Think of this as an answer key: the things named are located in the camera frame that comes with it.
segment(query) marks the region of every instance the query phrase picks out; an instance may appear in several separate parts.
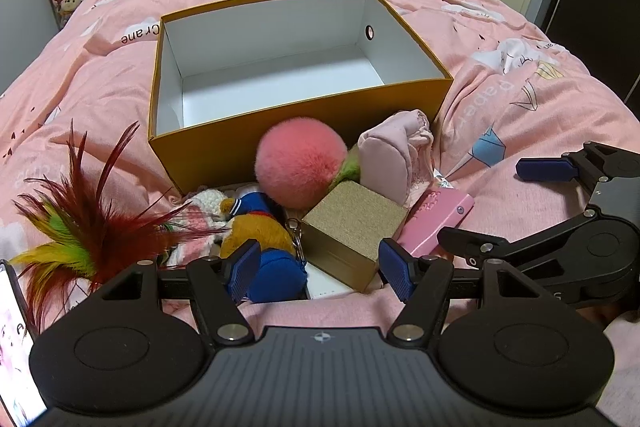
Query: pink stuffed toy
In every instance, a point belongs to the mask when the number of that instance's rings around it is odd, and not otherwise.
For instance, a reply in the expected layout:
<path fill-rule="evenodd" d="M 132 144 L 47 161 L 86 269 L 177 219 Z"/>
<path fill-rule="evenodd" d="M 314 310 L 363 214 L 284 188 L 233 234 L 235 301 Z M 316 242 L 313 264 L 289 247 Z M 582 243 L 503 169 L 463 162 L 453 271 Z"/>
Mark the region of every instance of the pink stuffed toy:
<path fill-rule="evenodd" d="M 337 181 L 353 178 L 343 172 L 347 157 L 347 146 L 329 126 L 313 118 L 292 118 L 276 124 L 260 140 L 255 176 L 276 203 L 308 210 Z"/>

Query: ribbed gray panel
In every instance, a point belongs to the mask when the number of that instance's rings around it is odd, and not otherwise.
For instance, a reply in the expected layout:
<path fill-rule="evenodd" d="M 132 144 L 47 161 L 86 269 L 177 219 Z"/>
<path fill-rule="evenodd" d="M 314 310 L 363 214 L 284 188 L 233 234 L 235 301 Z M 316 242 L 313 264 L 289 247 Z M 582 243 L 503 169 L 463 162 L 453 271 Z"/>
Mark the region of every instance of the ribbed gray panel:
<path fill-rule="evenodd" d="M 198 383 L 157 409 L 97 419 L 53 410 L 34 425 L 606 427 L 611 423 L 594 410 L 560 419 L 515 419 L 483 410 L 447 387 L 427 354 L 389 346 L 380 341 L 378 330 L 269 328 L 253 346 L 222 350 Z"/>

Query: pink case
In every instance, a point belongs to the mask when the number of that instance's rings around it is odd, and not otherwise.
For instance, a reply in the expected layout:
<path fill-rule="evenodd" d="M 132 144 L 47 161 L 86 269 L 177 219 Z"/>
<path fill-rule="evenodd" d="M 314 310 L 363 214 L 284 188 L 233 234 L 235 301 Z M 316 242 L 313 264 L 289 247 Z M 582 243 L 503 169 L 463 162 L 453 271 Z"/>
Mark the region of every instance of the pink case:
<path fill-rule="evenodd" d="M 438 230 L 455 227 L 474 206 L 474 198 L 456 188 L 427 190 L 415 203 L 398 236 L 414 257 L 429 255 L 438 245 Z"/>

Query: feather cat toy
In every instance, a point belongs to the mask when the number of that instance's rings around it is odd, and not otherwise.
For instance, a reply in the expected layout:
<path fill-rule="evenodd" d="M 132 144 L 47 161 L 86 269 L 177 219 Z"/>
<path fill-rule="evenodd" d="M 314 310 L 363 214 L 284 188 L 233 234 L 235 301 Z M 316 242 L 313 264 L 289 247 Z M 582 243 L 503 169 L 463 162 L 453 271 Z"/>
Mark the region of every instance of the feather cat toy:
<path fill-rule="evenodd" d="M 63 295 L 76 278 L 91 281 L 92 291 L 130 264 L 155 260 L 180 243 L 221 232 L 171 223 L 188 204 L 161 216 L 149 214 L 158 199 L 137 216 L 130 216 L 114 208 L 113 201 L 104 201 L 102 191 L 111 169 L 139 127 L 138 122 L 127 127 L 94 186 L 82 172 L 87 134 L 76 150 L 72 122 L 67 142 L 68 178 L 62 176 L 59 183 L 46 178 L 29 179 L 39 183 L 42 190 L 36 190 L 36 196 L 21 194 L 20 201 L 14 201 L 18 211 L 51 239 L 12 260 L 26 264 L 22 274 L 31 275 L 26 301 L 33 324 L 43 327 L 47 298 L 54 291 Z"/>

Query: pink duvet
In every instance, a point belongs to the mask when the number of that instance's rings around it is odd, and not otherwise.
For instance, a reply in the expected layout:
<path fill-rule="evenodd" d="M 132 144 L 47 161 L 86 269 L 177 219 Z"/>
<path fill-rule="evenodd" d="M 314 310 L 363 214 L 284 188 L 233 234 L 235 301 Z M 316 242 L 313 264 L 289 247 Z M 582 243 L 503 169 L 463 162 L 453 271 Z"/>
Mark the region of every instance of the pink duvet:
<path fill-rule="evenodd" d="M 129 123 L 146 126 L 160 16 L 212 1 L 84 0 L 0 96 L 2 257 L 46 240 L 17 216 L 11 200 L 32 190 L 25 178 L 66 171 L 70 120 L 78 132 L 88 131 L 85 168 L 98 172 Z M 581 211 L 584 194 L 575 185 L 518 181 L 514 166 L 521 156 L 557 156 L 585 140 L 640 152 L 640 124 L 622 102 L 580 60 L 500 1 L 388 1 L 455 78 L 432 126 L 433 155 L 436 168 L 476 200 L 463 228 L 515 240 Z M 125 149 L 106 190 L 118 204 L 141 210 L 170 186 L 145 129 Z M 170 208 L 170 198 L 160 207 Z M 52 303 L 49 320 L 82 298 L 81 287 L 62 311 L 61 303 Z M 244 305 L 242 312 L 257 332 L 264 325 L 385 330 L 401 307 L 385 287 L 369 296 Z M 609 328 L 617 370 L 625 375 L 640 365 L 640 333 L 631 320 L 620 318 Z"/>

